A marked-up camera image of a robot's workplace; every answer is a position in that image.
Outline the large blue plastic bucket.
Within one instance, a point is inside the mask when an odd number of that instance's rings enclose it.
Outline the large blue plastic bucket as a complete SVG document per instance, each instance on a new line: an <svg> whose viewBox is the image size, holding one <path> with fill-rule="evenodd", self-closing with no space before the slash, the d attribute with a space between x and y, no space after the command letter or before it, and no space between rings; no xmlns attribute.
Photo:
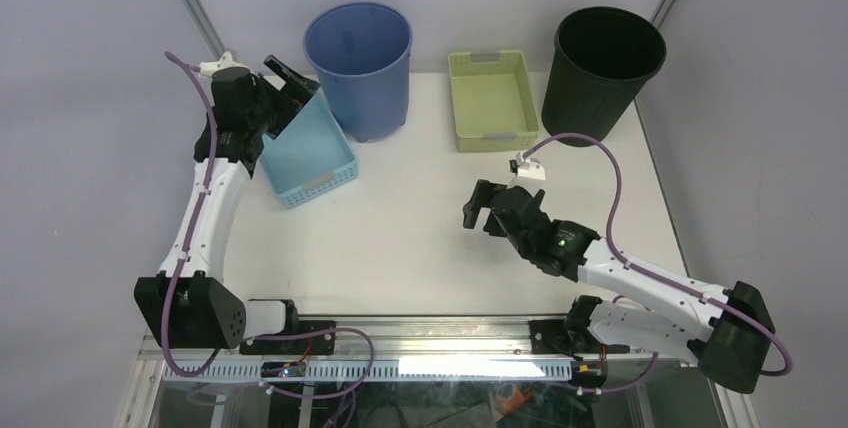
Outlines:
<svg viewBox="0 0 848 428"><path fill-rule="evenodd" d="M392 135L407 120L413 30L397 9L351 2L312 20L304 55L342 130L360 143Z"/></svg>

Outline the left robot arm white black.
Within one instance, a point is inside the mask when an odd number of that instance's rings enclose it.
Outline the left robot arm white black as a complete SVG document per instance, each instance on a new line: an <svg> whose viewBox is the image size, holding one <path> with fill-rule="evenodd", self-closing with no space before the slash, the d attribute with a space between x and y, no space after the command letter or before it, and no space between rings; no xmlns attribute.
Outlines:
<svg viewBox="0 0 848 428"><path fill-rule="evenodd" d="M276 140L317 95L319 83L274 55L263 63L282 84L224 53L191 66L172 52L166 58L198 86L206 124L194 144L188 204L170 251L155 275L141 277L135 302L159 346L234 349L262 337L277 354L294 351L301 328L283 299L243 299L224 282L227 244L236 211L268 140Z"/></svg>

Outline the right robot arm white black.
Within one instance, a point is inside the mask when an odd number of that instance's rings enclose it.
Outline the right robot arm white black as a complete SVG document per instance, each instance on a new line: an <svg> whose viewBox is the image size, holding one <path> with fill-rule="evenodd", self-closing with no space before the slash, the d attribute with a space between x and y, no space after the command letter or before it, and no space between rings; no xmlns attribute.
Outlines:
<svg viewBox="0 0 848 428"><path fill-rule="evenodd" d="M628 308L581 295L560 328L543 339L569 356L604 346L641 348L694 364L716 384L750 394L766 371L775 329L759 291L744 282L731 289L681 277L626 258L596 231L550 218L544 193L479 180L462 209L463 226L507 239L519 257L545 274L614 292L636 303Z"/></svg>

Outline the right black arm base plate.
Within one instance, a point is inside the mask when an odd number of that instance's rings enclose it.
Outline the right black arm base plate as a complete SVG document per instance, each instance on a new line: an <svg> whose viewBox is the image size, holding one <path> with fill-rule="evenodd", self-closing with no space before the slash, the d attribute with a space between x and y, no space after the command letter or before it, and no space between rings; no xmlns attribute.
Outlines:
<svg viewBox="0 0 848 428"><path fill-rule="evenodd" d="M565 318L531 320L528 329L533 354L572 356L583 351L575 325Z"/></svg>

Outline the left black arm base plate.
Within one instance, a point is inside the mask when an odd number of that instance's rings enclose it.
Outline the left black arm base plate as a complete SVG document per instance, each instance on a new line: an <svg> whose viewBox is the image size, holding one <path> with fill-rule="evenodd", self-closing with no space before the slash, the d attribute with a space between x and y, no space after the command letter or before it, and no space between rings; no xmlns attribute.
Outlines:
<svg viewBox="0 0 848 428"><path fill-rule="evenodd" d="M241 355L295 357L307 355L332 355L335 352L335 321L329 319L301 320L296 328L260 335L239 345Z"/></svg>

